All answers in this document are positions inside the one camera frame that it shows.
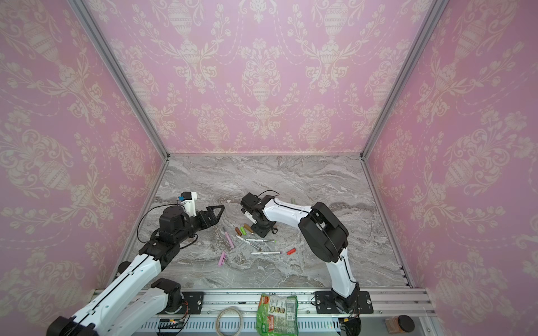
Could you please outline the tan brown pen cap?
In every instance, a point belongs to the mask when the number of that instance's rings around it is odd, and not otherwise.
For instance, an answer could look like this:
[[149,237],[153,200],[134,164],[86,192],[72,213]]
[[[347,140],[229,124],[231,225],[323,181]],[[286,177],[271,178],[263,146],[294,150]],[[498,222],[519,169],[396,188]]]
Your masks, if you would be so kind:
[[254,231],[253,229],[248,225],[248,224],[244,224],[243,225],[243,228],[246,229],[248,232],[250,232],[251,234],[254,234]]

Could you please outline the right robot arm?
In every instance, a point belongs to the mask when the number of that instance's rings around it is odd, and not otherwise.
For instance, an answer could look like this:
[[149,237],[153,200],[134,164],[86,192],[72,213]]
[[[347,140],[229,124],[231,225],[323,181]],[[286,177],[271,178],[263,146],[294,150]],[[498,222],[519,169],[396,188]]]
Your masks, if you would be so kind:
[[253,231],[262,238],[277,223],[298,228],[314,255],[326,263],[337,308],[344,313],[357,309],[360,286],[348,257],[349,231],[326,204],[300,206],[283,202],[278,196],[248,193],[240,205]]

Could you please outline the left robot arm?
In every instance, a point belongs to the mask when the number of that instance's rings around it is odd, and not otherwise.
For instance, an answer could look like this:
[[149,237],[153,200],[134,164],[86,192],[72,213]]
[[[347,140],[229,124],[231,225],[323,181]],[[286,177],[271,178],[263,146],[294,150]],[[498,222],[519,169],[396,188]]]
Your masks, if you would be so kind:
[[161,312],[188,309],[180,284],[159,275],[182,250],[184,241],[217,225],[224,210],[223,205],[209,206],[204,211],[187,211],[184,205],[166,207],[158,229],[138,256],[73,316],[57,317],[47,335],[133,335]]

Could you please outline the pink pen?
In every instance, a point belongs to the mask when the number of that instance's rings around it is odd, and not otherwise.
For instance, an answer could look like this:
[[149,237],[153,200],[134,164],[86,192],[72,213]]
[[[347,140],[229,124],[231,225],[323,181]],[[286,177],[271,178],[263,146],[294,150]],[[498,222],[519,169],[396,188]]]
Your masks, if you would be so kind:
[[228,234],[227,231],[224,231],[224,236],[228,242],[228,246],[230,247],[231,250],[233,250],[235,248],[235,245],[233,243],[233,240],[231,239],[231,236]]

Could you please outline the white marker black tip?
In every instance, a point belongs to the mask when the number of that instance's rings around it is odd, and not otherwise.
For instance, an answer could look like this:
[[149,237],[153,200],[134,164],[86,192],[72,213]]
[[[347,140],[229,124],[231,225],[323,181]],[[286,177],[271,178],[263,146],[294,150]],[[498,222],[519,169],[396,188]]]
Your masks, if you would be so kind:
[[256,251],[258,252],[261,252],[262,251],[262,248],[260,246],[257,246],[255,245],[253,242],[250,242],[248,240],[246,240],[245,238],[239,236],[239,235],[235,235],[241,242],[244,242],[246,243],[247,245],[251,246],[253,249],[255,249]]

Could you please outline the white marker pink tip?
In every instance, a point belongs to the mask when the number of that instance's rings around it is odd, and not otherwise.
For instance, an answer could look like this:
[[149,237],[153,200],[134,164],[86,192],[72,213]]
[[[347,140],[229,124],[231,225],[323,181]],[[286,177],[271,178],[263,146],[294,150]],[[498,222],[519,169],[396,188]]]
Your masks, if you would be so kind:
[[253,256],[271,256],[271,255],[280,255],[280,251],[255,251],[250,253]]

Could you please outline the green snack bag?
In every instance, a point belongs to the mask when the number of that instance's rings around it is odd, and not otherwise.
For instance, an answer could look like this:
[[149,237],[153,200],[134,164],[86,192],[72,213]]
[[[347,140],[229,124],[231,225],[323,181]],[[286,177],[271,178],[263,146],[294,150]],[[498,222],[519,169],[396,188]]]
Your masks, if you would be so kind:
[[256,331],[262,336],[297,336],[298,298],[263,293],[256,312]]

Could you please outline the brown jar black lid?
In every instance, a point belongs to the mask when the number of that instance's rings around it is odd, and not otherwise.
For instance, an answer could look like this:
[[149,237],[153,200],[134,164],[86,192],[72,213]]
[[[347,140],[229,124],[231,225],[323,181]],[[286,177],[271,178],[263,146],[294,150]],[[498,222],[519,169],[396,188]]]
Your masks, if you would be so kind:
[[416,329],[414,320],[408,315],[399,315],[386,318],[385,326],[390,335],[412,333]]

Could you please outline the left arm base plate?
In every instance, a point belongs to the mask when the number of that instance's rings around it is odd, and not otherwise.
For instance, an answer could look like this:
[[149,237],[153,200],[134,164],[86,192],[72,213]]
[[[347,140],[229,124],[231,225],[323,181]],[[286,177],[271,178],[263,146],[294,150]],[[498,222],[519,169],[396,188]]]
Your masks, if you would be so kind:
[[157,314],[199,315],[202,312],[205,296],[202,291],[187,291],[176,294],[165,293],[164,296],[163,307],[156,312]]

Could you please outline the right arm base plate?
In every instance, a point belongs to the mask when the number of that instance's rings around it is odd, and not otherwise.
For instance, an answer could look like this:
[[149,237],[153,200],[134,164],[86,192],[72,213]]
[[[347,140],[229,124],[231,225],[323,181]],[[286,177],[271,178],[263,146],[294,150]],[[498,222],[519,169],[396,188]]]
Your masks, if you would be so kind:
[[315,291],[312,303],[318,314],[372,314],[374,307],[369,292],[341,298],[333,291]]

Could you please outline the aluminium front rail frame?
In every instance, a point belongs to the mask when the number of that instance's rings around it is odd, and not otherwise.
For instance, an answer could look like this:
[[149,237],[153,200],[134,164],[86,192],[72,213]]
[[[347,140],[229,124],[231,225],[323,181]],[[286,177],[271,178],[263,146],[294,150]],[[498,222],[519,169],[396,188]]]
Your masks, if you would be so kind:
[[440,321],[423,289],[369,288],[372,314],[318,314],[312,303],[314,293],[328,291],[326,288],[194,291],[205,293],[201,314],[157,314],[133,335],[258,335],[256,312],[263,293],[297,296],[300,335],[389,335],[385,319],[399,315],[414,320],[416,329],[412,335],[442,335]]

